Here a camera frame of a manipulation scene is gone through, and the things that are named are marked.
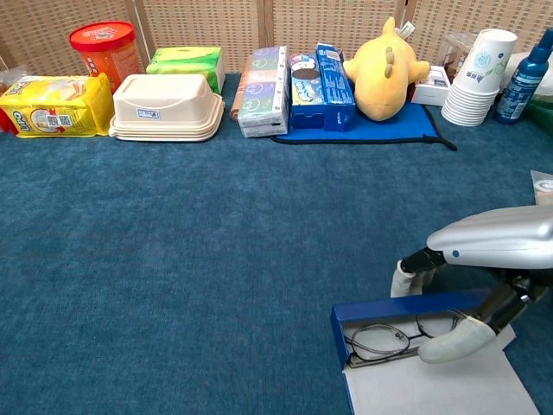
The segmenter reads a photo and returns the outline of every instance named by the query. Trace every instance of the paper cup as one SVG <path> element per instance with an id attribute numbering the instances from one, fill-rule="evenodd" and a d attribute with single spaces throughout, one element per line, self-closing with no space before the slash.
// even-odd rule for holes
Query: paper cup
<path id="1" fill-rule="evenodd" d="M 482 30 L 455 77 L 457 85 L 476 93 L 497 90 L 516 41 L 507 30 Z"/>
<path id="2" fill-rule="evenodd" d="M 490 94 L 490 95 L 487 95 L 487 96 L 474 95 L 474 94 L 471 94 L 471 93 L 465 93 L 465 92 L 463 92 L 459 89 L 452 88 L 451 90 L 449 90 L 448 95 L 454 95 L 455 97 L 463 98 L 463 99 L 466 99 L 466 100 L 474 102 L 474 103 L 481 103 L 481 102 L 493 101 L 495 99 L 495 97 L 497 96 L 497 93 Z"/>
<path id="3" fill-rule="evenodd" d="M 480 114 L 478 116 L 467 115 L 467 114 L 464 114 L 462 112 L 452 110 L 447 105 L 445 105 L 442 108 L 442 111 L 447 113 L 451 118 L 456 118 L 456 119 L 459 119 L 460 121 L 464 121 L 464 122 L 467 122 L 467 123 L 472 123 L 472 122 L 477 122 L 477 121 L 481 122 L 484 118 L 486 118 L 486 115 L 487 115 L 487 112 L 484 112 L 483 114 Z"/>
<path id="4" fill-rule="evenodd" d="M 463 88 L 462 86 L 459 86 L 459 84 L 456 84 L 455 82 L 451 85 L 451 90 L 461 95 L 466 95 L 469 98 L 473 98 L 473 99 L 489 99 L 490 97 L 495 97 L 499 93 L 499 88 L 497 88 L 495 91 L 492 91 L 490 93 L 477 93 L 475 91 L 470 91 L 466 88 Z"/>
<path id="5" fill-rule="evenodd" d="M 451 113 L 449 113 L 445 107 L 442 108 L 442 116 L 447 120 L 449 121 L 450 123 L 452 124 L 455 124 L 455 125 L 460 125 L 460 126 L 463 126 L 463 127 L 475 127 L 477 125 L 480 125 L 484 122 L 484 118 L 478 118 L 478 119 L 475 119 L 475 120 L 465 120 L 463 118 L 460 118 L 460 117 L 456 117 L 455 115 L 452 115 Z"/>
<path id="6" fill-rule="evenodd" d="M 484 103 L 484 104 L 472 104 L 470 102 L 463 101 L 462 99 L 457 99 L 454 96 L 448 96 L 446 98 L 446 102 L 449 106 L 452 107 L 458 107 L 461 108 L 463 111 L 467 112 L 483 112 L 488 111 L 490 109 L 490 106 L 492 106 L 492 103 Z"/>

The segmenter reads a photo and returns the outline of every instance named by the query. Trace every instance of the label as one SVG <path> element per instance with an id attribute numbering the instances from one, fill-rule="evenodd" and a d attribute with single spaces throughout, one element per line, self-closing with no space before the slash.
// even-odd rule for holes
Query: label
<path id="1" fill-rule="evenodd" d="M 502 118 L 518 119 L 541 80 L 540 76 L 526 75 L 517 69 L 499 101 L 497 113 Z"/>
<path id="2" fill-rule="evenodd" d="M 25 119 L 25 116 L 23 114 L 21 114 L 19 111 L 14 111 L 13 116 L 16 119 L 17 125 L 19 125 L 19 128 L 21 128 L 22 131 L 31 131 L 31 128 L 27 123 L 27 119 Z"/>
<path id="3" fill-rule="evenodd" d="M 327 58 L 334 59 L 335 61 L 338 61 L 338 62 L 341 61 L 340 55 L 338 54 L 338 52 L 333 50 L 327 50 Z"/>
<path id="4" fill-rule="evenodd" d="M 104 26 L 100 29 L 87 30 L 86 32 L 83 32 L 83 37 L 90 37 L 96 40 L 111 39 L 116 33 L 117 31 L 114 28 Z"/>
<path id="5" fill-rule="evenodd" d="M 407 22 L 400 29 L 396 28 L 397 35 L 402 39 L 407 39 L 410 36 L 410 34 L 413 33 L 414 31 L 415 31 L 415 26 L 411 22 Z"/>
<path id="6" fill-rule="evenodd" d="M 159 111 L 145 110 L 143 108 L 137 108 L 138 117 L 159 119 Z"/>
<path id="7" fill-rule="evenodd" d="M 6 95 L 21 95 L 23 88 L 29 83 L 30 82 L 26 80 L 17 82 L 13 87 L 10 88 L 8 92 L 6 92 Z"/>
<path id="8" fill-rule="evenodd" d="M 48 127 L 73 127 L 71 117 L 68 115 L 47 115 L 46 122 Z"/>

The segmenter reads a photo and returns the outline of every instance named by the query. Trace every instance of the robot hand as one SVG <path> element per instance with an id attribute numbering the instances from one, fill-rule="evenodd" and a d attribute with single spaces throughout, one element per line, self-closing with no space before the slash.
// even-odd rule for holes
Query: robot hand
<path id="1" fill-rule="evenodd" d="M 422 294 L 446 264 L 487 268 L 500 283 L 453 331 L 418 349 L 428 363 L 484 347 L 553 285 L 553 206 L 491 210 L 432 233 L 425 248 L 397 263 L 391 296 Z"/>

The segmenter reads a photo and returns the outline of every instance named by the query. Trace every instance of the colorful box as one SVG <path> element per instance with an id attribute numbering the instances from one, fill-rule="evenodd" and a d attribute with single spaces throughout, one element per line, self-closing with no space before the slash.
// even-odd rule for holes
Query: colorful box
<path id="1" fill-rule="evenodd" d="M 324 129 L 349 131 L 353 127 L 355 98 L 342 66 L 340 54 L 332 45 L 317 44 L 323 94 L 327 103 Z"/>
<path id="2" fill-rule="evenodd" d="M 222 49 L 196 46 L 159 48 L 146 73 L 199 73 L 206 77 L 213 92 L 220 95 L 225 83 Z"/>
<path id="3" fill-rule="evenodd" d="M 291 128 L 322 128 L 326 102 L 322 91 L 321 72 L 313 54 L 290 56 L 292 106 Z"/>
<path id="4" fill-rule="evenodd" d="M 285 46 L 253 52 L 238 124 L 245 137 L 288 133 L 289 74 Z"/>

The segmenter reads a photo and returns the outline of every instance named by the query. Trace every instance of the blue water bottle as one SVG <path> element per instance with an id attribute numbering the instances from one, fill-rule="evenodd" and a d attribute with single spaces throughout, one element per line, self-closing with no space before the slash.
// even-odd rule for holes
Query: blue water bottle
<path id="1" fill-rule="evenodd" d="M 503 124 L 515 124 L 547 72 L 553 49 L 553 28 L 547 28 L 542 40 L 523 59 L 499 100 L 493 118 Z"/>

